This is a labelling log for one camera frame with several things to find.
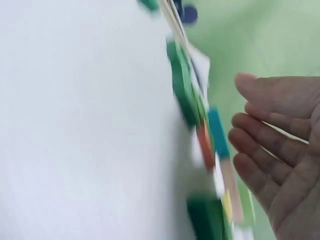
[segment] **yellow foam piece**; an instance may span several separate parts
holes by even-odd
[[[224,208],[224,212],[225,215],[228,219],[229,222],[232,221],[232,205],[231,205],[231,198],[230,198],[230,193],[228,190],[225,191],[224,196],[223,196],[223,208]]]

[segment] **green background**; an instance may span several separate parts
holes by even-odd
[[[210,57],[209,103],[218,106],[226,132],[232,127],[232,116],[244,109],[245,100],[234,85],[238,72],[263,77],[319,76],[320,1],[182,2],[198,10],[197,23],[185,30],[190,42]],[[275,239],[265,213],[256,201],[254,205],[255,239]]]

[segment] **blue foam piece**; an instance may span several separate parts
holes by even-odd
[[[217,108],[211,108],[208,112],[209,127],[214,139],[215,151],[220,160],[230,159],[227,138],[221,123],[220,115]]]

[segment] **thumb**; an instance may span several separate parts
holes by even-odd
[[[293,118],[309,119],[320,103],[320,77],[256,77],[238,73],[235,86],[251,104]]]

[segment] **hand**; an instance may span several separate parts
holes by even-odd
[[[248,101],[229,133],[236,171],[278,240],[320,239],[320,77],[240,73],[235,84]]]

